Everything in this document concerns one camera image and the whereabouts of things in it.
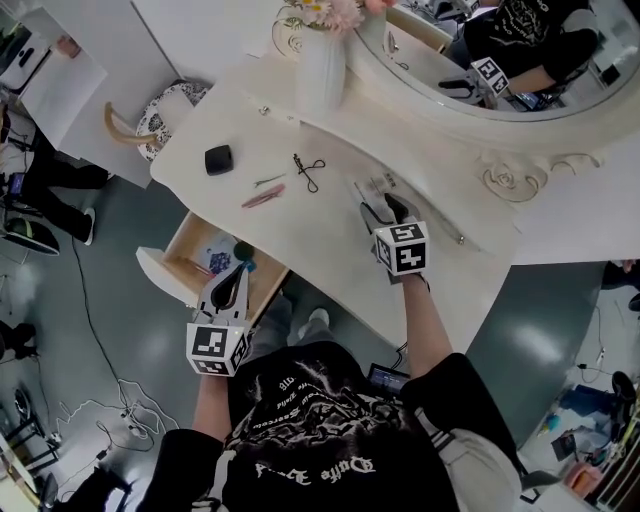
drawer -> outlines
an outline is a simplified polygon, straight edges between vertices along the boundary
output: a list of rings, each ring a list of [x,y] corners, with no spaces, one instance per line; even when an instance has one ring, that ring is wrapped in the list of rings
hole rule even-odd
[[[136,253],[138,262],[159,288],[195,308],[202,289],[210,279],[195,263],[197,255],[220,231],[217,226],[189,212],[166,251],[140,247]],[[249,274],[247,311],[247,320],[251,324],[262,315],[289,273],[289,269],[279,261],[257,248],[254,250],[256,269]]]

vase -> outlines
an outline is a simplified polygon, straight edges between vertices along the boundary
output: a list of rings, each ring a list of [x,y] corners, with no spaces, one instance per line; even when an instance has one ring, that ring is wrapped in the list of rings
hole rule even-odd
[[[298,112],[322,116],[338,108],[345,74],[343,37],[302,26],[302,49],[296,70]]]

oval mirror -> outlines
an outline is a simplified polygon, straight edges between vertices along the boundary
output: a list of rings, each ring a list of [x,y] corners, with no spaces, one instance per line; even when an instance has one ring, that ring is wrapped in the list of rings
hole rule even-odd
[[[622,89],[640,66],[639,19],[635,0],[400,0],[357,36],[425,101],[535,121]]]

